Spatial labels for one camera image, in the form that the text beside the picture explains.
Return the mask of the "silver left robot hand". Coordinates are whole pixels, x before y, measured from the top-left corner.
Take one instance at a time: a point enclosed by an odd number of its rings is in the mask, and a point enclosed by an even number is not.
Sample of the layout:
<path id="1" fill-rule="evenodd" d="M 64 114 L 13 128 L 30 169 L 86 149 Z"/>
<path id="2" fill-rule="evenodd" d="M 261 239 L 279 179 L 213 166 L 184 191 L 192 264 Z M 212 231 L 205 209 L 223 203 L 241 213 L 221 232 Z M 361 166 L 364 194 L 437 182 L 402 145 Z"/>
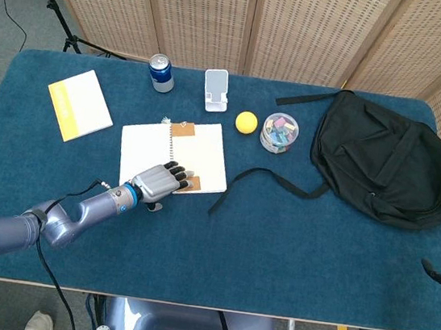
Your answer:
<path id="1" fill-rule="evenodd" d="M 170 161 L 138 173 L 131 179 L 131 184 L 138 194 L 139 201 L 145 203 L 150 212 L 157 212 L 162 208 L 162 198 L 174 191 L 193 187 L 189 180 L 192 176 L 193 171 L 178 165 L 176 161 Z"/>

